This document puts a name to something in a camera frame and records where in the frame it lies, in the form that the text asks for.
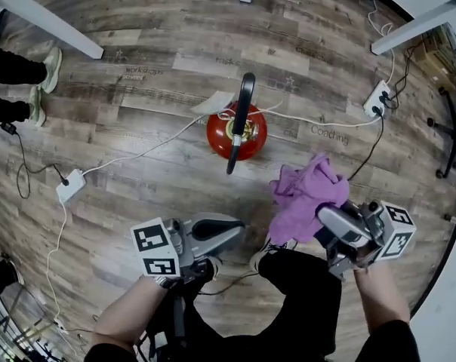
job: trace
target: wooden floor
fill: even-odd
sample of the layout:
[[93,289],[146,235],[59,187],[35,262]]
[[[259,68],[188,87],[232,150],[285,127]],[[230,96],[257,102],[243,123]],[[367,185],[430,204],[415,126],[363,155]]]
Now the wooden floor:
[[[45,126],[19,125],[32,168],[54,162],[68,174],[141,152],[188,124],[190,107],[216,90],[238,92],[248,71],[256,75],[254,98],[261,108],[283,101],[279,111],[290,115],[359,123],[366,119],[365,99],[390,74],[390,54],[376,57],[369,50],[378,38],[367,20],[370,0],[36,1],[102,45],[105,54],[91,60],[60,44],[60,81],[43,97]],[[404,23],[379,5],[376,23]],[[42,60],[54,44],[50,35],[10,17],[1,46]],[[402,50],[395,54],[392,83],[405,63]],[[0,96],[9,100],[25,100],[28,93],[29,86],[0,85]],[[456,211],[456,172],[447,180],[435,178],[449,142],[426,126],[429,116],[448,121],[446,104],[412,66],[401,106],[386,114],[384,136],[350,189],[355,202],[382,199],[408,208],[414,217],[417,235],[404,257],[392,263],[412,305],[445,250],[451,226],[440,216]],[[87,175],[88,185],[68,204],[61,248],[51,261],[60,318],[68,328],[91,329],[92,315],[140,275],[132,261],[131,226],[199,211],[246,221],[244,246],[222,255],[223,275],[205,287],[216,291],[248,270],[251,254],[263,242],[276,212],[268,182],[282,164],[302,166],[326,152],[336,171],[349,175],[381,127],[322,127],[343,136],[336,140],[301,121],[269,115],[267,121],[270,137],[262,152],[239,162],[232,176],[225,174],[226,161],[211,151],[203,124],[144,158]],[[53,317],[45,266],[63,221],[55,193],[59,180],[52,170],[32,176],[32,195],[23,201],[15,185],[20,163],[18,139],[0,131],[0,247],[18,261],[34,294],[44,294]],[[299,248],[321,253],[314,243]],[[336,361],[354,360],[368,336],[359,294],[347,276],[331,357]],[[276,316],[282,300],[267,281],[252,277],[223,295],[200,296],[197,307],[223,335],[256,334]],[[22,307],[17,319],[25,326],[39,317],[31,299]],[[82,356],[76,334],[67,339]],[[54,342],[72,356],[65,342],[58,337]]]

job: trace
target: red fire extinguisher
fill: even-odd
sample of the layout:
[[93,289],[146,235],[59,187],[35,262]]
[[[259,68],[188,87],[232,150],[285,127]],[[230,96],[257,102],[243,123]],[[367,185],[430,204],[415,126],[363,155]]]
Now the red fire extinguisher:
[[255,76],[247,72],[238,100],[221,115],[210,115],[208,119],[208,141],[216,153],[228,159],[227,174],[233,172],[236,161],[253,157],[267,140],[265,117],[251,104],[254,86]]

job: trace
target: white cable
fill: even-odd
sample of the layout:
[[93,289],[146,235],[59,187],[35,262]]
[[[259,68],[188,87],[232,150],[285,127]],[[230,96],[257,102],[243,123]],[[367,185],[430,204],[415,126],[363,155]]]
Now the white cable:
[[151,152],[152,150],[154,149],[157,149],[158,147],[160,146],[163,146],[164,144],[174,140],[175,138],[177,138],[178,136],[180,136],[182,133],[184,133],[184,131],[186,131],[189,127],[193,126],[197,121],[199,121],[201,118],[205,117],[205,115],[200,115],[198,118],[195,118],[193,119],[189,124],[187,124],[185,127],[183,127],[180,131],[178,131],[175,135],[173,135],[172,137],[169,137],[167,140],[165,141],[162,141],[161,143],[158,143],[157,145],[154,145],[153,147],[150,147],[149,149],[147,149],[145,152],[142,152],[138,155],[133,155],[132,157],[122,157],[122,158],[115,158],[109,162],[106,162],[105,164],[102,164],[98,167],[92,167],[91,169],[89,170],[86,170],[82,176],[85,176],[86,174],[90,173],[90,172],[93,172],[95,170],[99,170],[99,169],[103,169],[105,168],[107,165],[111,165],[113,164],[114,162],[119,162],[119,161],[127,161],[127,160],[133,160],[135,158],[139,158],[139,157],[142,157],[143,155]]
[[[63,209],[63,222],[62,222],[62,226],[60,227],[59,236],[57,238],[57,246],[55,247],[55,249],[51,250],[48,253],[48,255],[47,255],[47,271],[45,272],[45,275],[47,276],[48,284],[50,285],[50,288],[52,290],[52,294],[54,296],[55,305],[57,306],[57,313],[54,316],[54,322],[56,324],[57,324],[58,316],[60,315],[60,306],[59,306],[59,303],[57,301],[57,295],[55,294],[54,286],[52,286],[52,282],[50,281],[50,278],[48,276],[48,272],[50,271],[50,258],[52,256],[52,253],[55,253],[55,252],[57,252],[60,249],[60,239],[62,238],[63,229],[65,228],[65,225],[67,223],[67,210],[65,209],[65,205],[63,204],[63,202],[60,199],[59,199],[59,202],[60,202],[60,205],[62,205],[62,209]],[[74,352],[75,356],[77,358],[79,358],[79,355],[77,354],[77,351],[75,351],[75,349],[72,347],[72,345],[70,345],[69,341],[65,338],[65,336],[63,336],[63,334],[62,334],[62,332],[60,331],[59,328],[57,328],[57,331],[60,334],[60,336],[62,337],[62,339],[66,342],[66,344],[72,349],[72,351]]]
[[273,112],[271,110],[266,110],[264,112],[266,112],[268,114],[272,114],[272,115],[278,115],[279,117],[282,117],[282,118],[295,119],[297,121],[309,122],[310,124],[317,124],[319,126],[359,127],[359,126],[365,126],[367,124],[373,124],[373,123],[379,121],[379,118],[380,118],[380,117],[377,117],[376,119],[373,119],[372,121],[364,122],[364,123],[361,123],[361,124],[336,124],[334,122],[329,122],[329,123],[325,123],[324,124],[324,123],[321,123],[321,122],[313,121],[312,119],[306,119],[306,118],[302,118],[302,117],[294,117],[293,115],[280,114],[279,112]]
[[[373,119],[372,121],[361,123],[361,124],[337,124],[337,123],[334,123],[334,122],[322,123],[322,122],[313,121],[312,119],[307,119],[307,118],[302,118],[302,117],[295,117],[293,115],[286,115],[286,114],[282,114],[280,112],[272,111],[272,109],[280,106],[282,104],[282,102],[280,102],[278,105],[275,105],[273,107],[269,107],[268,109],[261,109],[261,110],[258,110],[257,112],[251,112],[248,115],[259,114],[259,113],[264,113],[265,112],[265,113],[271,114],[271,115],[278,115],[279,117],[282,117],[282,118],[294,119],[296,121],[304,121],[304,122],[308,122],[310,124],[317,124],[319,126],[340,126],[340,127],[365,126],[367,124],[373,124],[373,123],[375,123],[375,122],[377,122],[379,120],[379,118],[376,118],[376,119]],[[222,121],[229,121],[231,118],[234,118],[233,116],[226,114],[226,112],[235,113],[232,109],[225,109],[222,112],[218,113],[218,118],[221,119]]]
[[60,336],[62,337],[62,339],[65,341],[65,343],[67,345],[69,345],[70,349],[74,352],[75,356],[80,359],[79,355],[77,354],[77,351],[75,351],[75,349],[72,347],[72,345],[70,345],[69,341],[65,338],[65,336],[63,336],[62,332],[57,328],[57,331],[59,332]]
[[[388,36],[388,35],[389,35],[389,32],[391,32],[391,30],[393,29],[394,24],[391,23],[391,22],[386,23],[386,24],[384,24],[384,25],[381,27],[381,29],[378,29],[378,28],[375,26],[374,22],[373,22],[372,19],[371,19],[371,15],[372,15],[372,14],[375,14],[375,13],[377,12],[377,5],[376,5],[376,0],[372,0],[372,1],[374,2],[374,8],[375,8],[375,9],[374,9],[372,12],[369,12],[369,13],[367,14],[367,18],[369,19],[369,23],[372,25],[372,27],[376,30],[376,32],[377,32],[379,35],[381,35],[382,37]],[[387,28],[386,33],[384,33],[384,28],[386,28],[386,26],[388,26],[388,28]],[[389,79],[387,79],[387,84],[389,84],[389,82],[390,82],[391,79],[393,78],[393,74],[394,74],[394,64],[395,64],[394,62],[395,62],[395,60],[396,60],[396,57],[394,56],[394,51],[393,51],[392,48],[391,48],[391,54],[393,55],[393,66],[391,67],[391,75],[389,75]]]
[[67,211],[65,209],[65,205],[63,204],[63,202],[60,199],[59,199],[59,202],[60,202],[60,205],[62,205],[62,208],[63,208],[64,218],[63,218],[62,227],[60,228],[59,236],[57,238],[57,246],[55,247],[54,250],[51,250],[48,253],[48,255],[47,255],[47,271],[45,272],[45,274],[47,275],[48,284],[50,284],[50,288],[52,290],[52,294],[54,295],[55,305],[57,306],[57,313],[54,316],[54,322],[55,323],[57,322],[58,316],[60,315],[60,306],[59,306],[59,303],[57,301],[57,295],[55,294],[54,287],[52,286],[50,278],[48,277],[48,272],[50,271],[50,257],[52,256],[52,253],[55,253],[55,252],[57,252],[59,250],[59,248],[60,248],[60,239],[62,238],[63,228],[65,227],[65,225],[67,223]]

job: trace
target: office chair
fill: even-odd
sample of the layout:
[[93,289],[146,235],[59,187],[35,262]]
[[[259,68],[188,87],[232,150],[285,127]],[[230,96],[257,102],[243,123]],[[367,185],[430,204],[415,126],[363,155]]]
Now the office chair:
[[453,129],[450,129],[449,127],[446,127],[442,124],[437,124],[434,119],[428,118],[427,119],[427,125],[429,127],[433,127],[435,129],[441,130],[443,133],[448,134],[451,139],[453,140],[453,146],[451,148],[451,153],[449,155],[449,160],[448,164],[446,165],[446,169],[443,173],[442,170],[438,169],[436,171],[436,177],[438,178],[446,178],[449,174],[449,171],[451,170],[452,167],[456,167],[456,164],[454,164],[454,158],[456,156],[456,111],[454,110],[454,105],[453,101],[451,100],[451,97],[449,95],[449,92],[445,90],[443,87],[439,89],[439,93],[446,97],[446,100],[448,101],[448,107],[449,107],[449,112],[451,113],[451,120],[453,122]]

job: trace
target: black sleeve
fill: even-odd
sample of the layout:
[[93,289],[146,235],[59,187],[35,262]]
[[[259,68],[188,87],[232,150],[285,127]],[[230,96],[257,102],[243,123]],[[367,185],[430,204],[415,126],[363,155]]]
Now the black sleeve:
[[109,343],[101,343],[95,345],[85,356],[84,362],[109,362],[109,361],[125,361],[137,362],[134,354],[123,349],[122,347],[111,345]]
[[365,342],[356,362],[421,362],[416,340],[406,322],[391,321],[377,328]]

